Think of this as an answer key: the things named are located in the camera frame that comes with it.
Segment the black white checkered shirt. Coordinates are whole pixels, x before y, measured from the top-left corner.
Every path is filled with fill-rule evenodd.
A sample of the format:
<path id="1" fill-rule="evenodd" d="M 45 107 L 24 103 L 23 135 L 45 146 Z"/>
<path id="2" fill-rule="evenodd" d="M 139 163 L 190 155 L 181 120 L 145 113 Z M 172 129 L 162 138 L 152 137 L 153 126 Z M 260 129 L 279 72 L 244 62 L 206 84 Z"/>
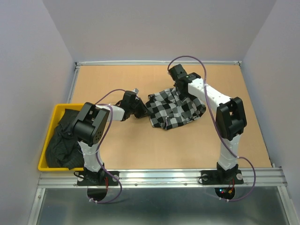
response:
<path id="1" fill-rule="evenodd" d="M 205 104 L 196 97 L 185 97 L 176 88 L 148 95 L 145 106 L 154 128 L 170 130 L 199 119 L 206 112 Z"/>

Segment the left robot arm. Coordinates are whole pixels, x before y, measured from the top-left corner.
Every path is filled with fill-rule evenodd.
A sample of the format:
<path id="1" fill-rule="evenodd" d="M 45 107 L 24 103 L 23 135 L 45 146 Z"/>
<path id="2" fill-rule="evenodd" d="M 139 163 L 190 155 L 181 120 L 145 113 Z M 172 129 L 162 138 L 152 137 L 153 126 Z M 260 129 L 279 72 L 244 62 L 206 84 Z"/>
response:
<path id="1" fill-rule="evenodd" d="M 140 119 L 147 115 L 147 109 L 138 97 L 139 90 L 126 90 L 123 99 L 115 105 L 86 102 L 73 121 L 71 131 L 77 138 L 84 159 L 82 180 L 98 185 L 104 181 L 104 163 L 99 148 L 113 121 L 125 121 L 131 115 Z"/>

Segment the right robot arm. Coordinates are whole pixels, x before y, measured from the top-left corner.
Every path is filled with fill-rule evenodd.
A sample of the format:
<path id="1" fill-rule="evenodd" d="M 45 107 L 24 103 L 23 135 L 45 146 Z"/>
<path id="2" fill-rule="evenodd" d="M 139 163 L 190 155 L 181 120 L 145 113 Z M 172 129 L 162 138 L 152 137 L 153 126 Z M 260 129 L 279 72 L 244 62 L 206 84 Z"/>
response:
<path id="1" fill-rule="evenodd" d="M 206 83 L 197 73 L 188 74 L 181 64 L 168 67 L 175 87 L 187 97 L 205 101 L 220 138 L 217 168 L 202 178 L 202 184 L 227 184 L 238 174 L 238 145 L 247 125 L 243 101 L 229 97 Z"/>

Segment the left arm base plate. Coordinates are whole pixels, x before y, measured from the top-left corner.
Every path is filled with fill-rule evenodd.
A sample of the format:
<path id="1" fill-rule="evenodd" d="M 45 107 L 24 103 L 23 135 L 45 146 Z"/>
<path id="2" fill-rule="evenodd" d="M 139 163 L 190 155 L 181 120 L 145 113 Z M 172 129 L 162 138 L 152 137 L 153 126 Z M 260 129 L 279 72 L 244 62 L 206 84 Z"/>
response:
<path id="1" fill-rule="evenodd" d="M 108 175 L 105 171 L 91 172 L 88 170 L 75 171 L 74 176 L 77 178 L 77 186 L 118 186 L 117 180 Z"/>

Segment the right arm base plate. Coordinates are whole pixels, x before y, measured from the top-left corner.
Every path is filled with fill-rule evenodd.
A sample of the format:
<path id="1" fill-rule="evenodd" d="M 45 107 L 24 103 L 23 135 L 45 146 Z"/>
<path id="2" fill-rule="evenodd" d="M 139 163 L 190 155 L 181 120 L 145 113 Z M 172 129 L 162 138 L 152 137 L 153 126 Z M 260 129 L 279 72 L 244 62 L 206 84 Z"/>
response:
<path id="1" fill-rule="evenodd" d="M 244 184 L 244 180 L 237 178 L 237 173 L 229 178 L 222 178 L 218 174 L 217 170 L 201 170 L 200 176 L 198 177 L 198 183 L 202 185 L 241 185 Z"/>

